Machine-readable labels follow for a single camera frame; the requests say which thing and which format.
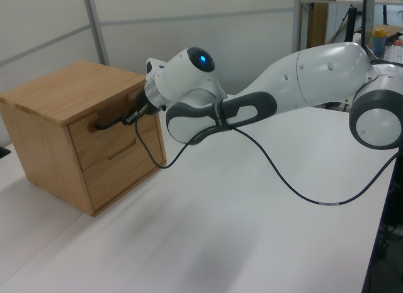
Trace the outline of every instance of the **wooden cabinet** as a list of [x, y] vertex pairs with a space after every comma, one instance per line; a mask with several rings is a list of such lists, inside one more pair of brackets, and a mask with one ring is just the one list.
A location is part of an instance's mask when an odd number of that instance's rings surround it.
[[[78, 62], [0, 95], [0, 113], [26, 177], [89, 215], [107, 208], [157, 167], [134, 126], [96, 130], [135, 105], [145, 76]], [[139, 131], [166, 163], [159, 118], [144, 116]]]

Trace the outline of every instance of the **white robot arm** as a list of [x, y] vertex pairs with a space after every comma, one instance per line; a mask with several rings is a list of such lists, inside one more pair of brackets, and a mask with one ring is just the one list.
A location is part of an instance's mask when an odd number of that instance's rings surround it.
[[210, 55], [192, 47], [168, 63], [147, 60], [147, 82], [137, 110], [168, 109], [169, 133], [193, 144], [206, 136], [274, 114], [356, 95], [349, 116], [352, 134], [366, 147], [403, 146], [403, 67], [371, 65], [355, 43], [323, 45], [275, 62], [250, 86], [227, 97]]

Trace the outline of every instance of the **white table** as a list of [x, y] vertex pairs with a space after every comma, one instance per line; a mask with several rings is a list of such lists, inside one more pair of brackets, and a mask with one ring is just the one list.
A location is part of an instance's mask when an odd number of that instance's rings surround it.
[[[318, 108], [244, 130], [323, 202], [354, 195], [395, 152], [361, 146], [347, 113]], [[165, 143], [170, 161], [181, 146]], [[318, 206], [226, 132], [92, 218], [29, 183], [13, 151], [0, 160], [0, 292], [359, 293], [392, 170], [348, 205]]]

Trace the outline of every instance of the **shelf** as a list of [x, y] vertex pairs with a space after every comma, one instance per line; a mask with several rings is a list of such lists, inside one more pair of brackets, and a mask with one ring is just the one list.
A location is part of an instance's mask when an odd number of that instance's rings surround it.
[[[361, 4], [363, 0], [301, 0], [302, 3], [341, 3], [341, 4]], [[375, 5], [403, 5], [401, 0], [375, 0]]]

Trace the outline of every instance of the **bottle cap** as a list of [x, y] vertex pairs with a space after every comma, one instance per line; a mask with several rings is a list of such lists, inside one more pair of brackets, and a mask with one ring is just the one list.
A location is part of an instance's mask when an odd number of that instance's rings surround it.
[[374, 37], [386, 37], [386, 29], [377, 28], [376, 30], [373, 30], [372, 35]]

